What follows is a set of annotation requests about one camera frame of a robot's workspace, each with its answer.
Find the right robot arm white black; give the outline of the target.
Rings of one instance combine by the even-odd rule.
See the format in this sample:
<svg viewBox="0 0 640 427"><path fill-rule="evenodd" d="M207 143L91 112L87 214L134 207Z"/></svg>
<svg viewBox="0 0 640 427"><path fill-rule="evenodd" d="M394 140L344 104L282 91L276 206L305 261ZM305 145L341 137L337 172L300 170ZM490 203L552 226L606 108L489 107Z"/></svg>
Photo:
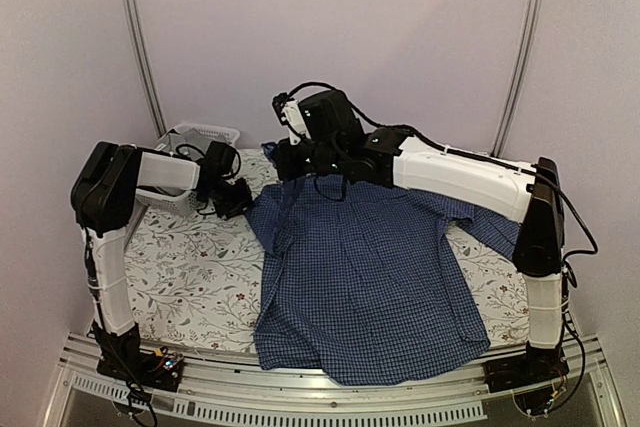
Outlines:
<svg viewBox="0 0 640 427"><path fill-rule="evenodd" d="M278 142L278 176L340 175L388 188L444 195L493 211L520 227L513 263L523 275L529 309L528 346L517 374L537 383L556 364L567 292L562 285L564 215L555 164L501 161L438 144L406 125L377 124L338 89L318 84L317 93L297 101L281 93L272 108L288 137Z"/></svg>

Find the blue plaid long sleeve shirt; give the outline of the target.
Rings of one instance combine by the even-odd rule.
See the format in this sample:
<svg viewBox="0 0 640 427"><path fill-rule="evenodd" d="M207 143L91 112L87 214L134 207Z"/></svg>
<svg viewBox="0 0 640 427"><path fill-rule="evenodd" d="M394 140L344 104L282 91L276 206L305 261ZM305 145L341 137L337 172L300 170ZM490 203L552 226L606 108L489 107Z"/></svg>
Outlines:
<svg viewBox="0 0 640 427"><path fill-rule="evenodd" d="M517 223L442 195L347 185L337 175L268 184L246 218L264 251L254 329L263 369L395 385L489 349L446 232L457 225L508 258Z"/></svg>

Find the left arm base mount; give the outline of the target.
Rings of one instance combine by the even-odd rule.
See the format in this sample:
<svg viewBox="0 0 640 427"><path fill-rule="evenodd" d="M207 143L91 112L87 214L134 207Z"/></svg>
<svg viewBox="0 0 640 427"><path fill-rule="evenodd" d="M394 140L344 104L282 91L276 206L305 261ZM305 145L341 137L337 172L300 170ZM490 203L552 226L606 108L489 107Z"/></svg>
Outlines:
<svg viewBox="0 0 640 427"><path fill-rule="evenodd" d="M105 347L97 372L117 380L153 389L177 392L184 369L184 357L166 347L144 352L138 347Z"/></svg>

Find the white plastic basket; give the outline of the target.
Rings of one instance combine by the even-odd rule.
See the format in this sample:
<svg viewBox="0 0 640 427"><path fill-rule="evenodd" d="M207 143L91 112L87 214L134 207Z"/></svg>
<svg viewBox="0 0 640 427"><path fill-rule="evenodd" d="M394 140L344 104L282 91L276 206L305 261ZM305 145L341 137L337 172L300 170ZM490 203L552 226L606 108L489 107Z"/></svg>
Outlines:
<svg viewBox="0 0 640 427"><path fill-rule="evenodd" d="M187 217L202 208L217 181L236 175L239 154L235 149L240 131L204 124L179 124L172 129L193 128L203 153L174 156L153 148L140 148L135 198L147 207Z"/></svg>

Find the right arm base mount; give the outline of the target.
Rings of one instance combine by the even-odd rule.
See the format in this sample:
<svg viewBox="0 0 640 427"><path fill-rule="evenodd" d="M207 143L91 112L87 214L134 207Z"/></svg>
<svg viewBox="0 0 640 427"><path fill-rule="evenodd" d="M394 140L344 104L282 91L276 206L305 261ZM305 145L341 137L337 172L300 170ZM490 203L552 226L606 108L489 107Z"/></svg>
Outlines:
<svg viewBox="0 0 640 427"><path fill-rule="evenodd" d="M562 347L539 349L529 343L523 354L488 360L482 367L484 381L491 393L559 379L569 373Z"/></svg>

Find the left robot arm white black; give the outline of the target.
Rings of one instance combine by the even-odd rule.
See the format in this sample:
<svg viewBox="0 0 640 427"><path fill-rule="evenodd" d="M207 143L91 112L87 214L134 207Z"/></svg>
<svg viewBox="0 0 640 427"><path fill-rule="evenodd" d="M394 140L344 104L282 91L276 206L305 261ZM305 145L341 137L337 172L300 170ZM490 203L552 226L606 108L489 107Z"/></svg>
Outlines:
<svg viewBox="0 0 640 427"><path fill-rule="evenodd" d="M88 287L94 299L101 343L136 333L124 267L125 237L140 187L193 192L214 214L230 219L252 204L241 160L231 145L212 141L197 160L169 153L98 142L71 191L71 206L83 232Z"/></svg>

